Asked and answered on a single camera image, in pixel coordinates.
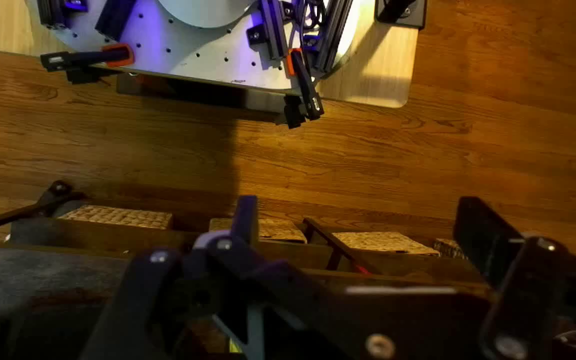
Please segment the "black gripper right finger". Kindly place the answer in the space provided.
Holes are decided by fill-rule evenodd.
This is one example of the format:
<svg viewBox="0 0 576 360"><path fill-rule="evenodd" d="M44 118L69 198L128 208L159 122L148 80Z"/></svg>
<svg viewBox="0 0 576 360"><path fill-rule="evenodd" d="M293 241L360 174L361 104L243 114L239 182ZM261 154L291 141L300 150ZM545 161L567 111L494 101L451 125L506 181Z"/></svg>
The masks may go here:
<svg viewBox="0 0 576 360"><path fill-rule="evenodd" d="M476 197L456 206L451 238L494 290L477 336L488 360L576 360L576 256L521 236Z"/></svg>

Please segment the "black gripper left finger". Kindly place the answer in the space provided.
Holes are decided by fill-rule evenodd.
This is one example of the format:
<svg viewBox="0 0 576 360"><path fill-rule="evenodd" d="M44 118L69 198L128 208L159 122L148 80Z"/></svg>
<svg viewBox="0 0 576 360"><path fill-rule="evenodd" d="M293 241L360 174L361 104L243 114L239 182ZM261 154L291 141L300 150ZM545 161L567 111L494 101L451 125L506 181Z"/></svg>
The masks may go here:
<svg viewBox="0 0 576 360"><path fill-rule="evenodd" d="M211 360L196 320L214 324L242 360L325 360L341 351L318 315L329 294L285 262L261 258L258 201L242 197L225 233L203 233L179 255L129 260L80 360Z"/></svg>

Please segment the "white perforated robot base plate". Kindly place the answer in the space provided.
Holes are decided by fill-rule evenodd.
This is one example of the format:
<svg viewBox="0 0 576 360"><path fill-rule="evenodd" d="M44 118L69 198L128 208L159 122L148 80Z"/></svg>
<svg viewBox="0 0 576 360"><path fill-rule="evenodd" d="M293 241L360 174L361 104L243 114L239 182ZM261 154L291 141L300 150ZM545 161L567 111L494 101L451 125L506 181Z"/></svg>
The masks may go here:
<svg viewBox="0 0 576 360"><path fill-rule="evenodd" d="M36 0L59 53L125 45L124 72L287 92L297 49L311 80L335 64L352 0Z"/></svg>

